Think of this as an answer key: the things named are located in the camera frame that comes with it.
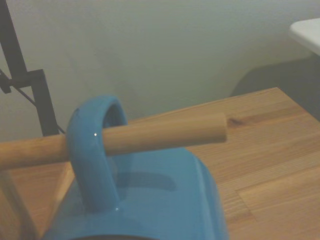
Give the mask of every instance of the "wooden rod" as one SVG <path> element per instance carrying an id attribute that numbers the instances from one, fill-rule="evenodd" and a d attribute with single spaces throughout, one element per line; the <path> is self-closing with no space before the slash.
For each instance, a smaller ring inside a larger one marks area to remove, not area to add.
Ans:
<path id="1" fill-rule="evenodd" d="M 226 136 L 227 121 L 222 113 L 103 129 L 104 148 L 110 156 L 221 143 Z M 0 143 L 0 171 L 68 160 L 63 134 Z"/>

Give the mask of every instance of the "black metal stand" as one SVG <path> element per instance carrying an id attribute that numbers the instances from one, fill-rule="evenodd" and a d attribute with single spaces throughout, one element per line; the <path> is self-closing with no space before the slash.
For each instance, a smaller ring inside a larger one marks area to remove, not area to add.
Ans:
<path id="1" fill-rule="evenodd" d="M 0 88 L 8 94 L 11 87 L 31 87 L 43 136 L 59 134 L 45 72 L 27 71 L 6 0 L 0 0 L 0 43 L 12 78 L 0 71 Z"/>

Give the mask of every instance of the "blue ceramic handle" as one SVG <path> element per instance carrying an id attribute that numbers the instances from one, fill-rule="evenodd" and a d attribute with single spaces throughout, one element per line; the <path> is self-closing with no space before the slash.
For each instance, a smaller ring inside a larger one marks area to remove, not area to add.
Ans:
<path id="1" fill-rule="evenodd" d="M 102 131 L 127 124 L 120 102 L 113 96 L 95 97 L 71 117 L 66 132 L 67 148 L 84 205 L 90 212 L 118 208 L 114 163 L 105 153 Z"/>

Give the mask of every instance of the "blue ceramic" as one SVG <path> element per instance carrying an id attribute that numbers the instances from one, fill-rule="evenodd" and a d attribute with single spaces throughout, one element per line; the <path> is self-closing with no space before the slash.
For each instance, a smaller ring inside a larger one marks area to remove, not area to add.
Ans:
<path id="1" fill-rule="evenodd" d="M 185 148 L 106 155 L 103 128 L 126 124 L 112 96 L 73 113 L 66 138 L 76 180 L 43 240 L 228 240 L 217 186 Z"/>

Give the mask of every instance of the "wooden tabletop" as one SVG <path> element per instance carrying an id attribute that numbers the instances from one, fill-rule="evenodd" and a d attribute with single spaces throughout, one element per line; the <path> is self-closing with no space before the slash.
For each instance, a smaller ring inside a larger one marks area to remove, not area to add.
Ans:
<path id="1" fill-rule="evenodd" d="M 278 88 L 132 124 L 224 112 L 228 141 L 190 147 L 215 178 L 231 240 L 320 240 L 320 124 Z M 11 171 L 37 229 L 64 164 Z"/>

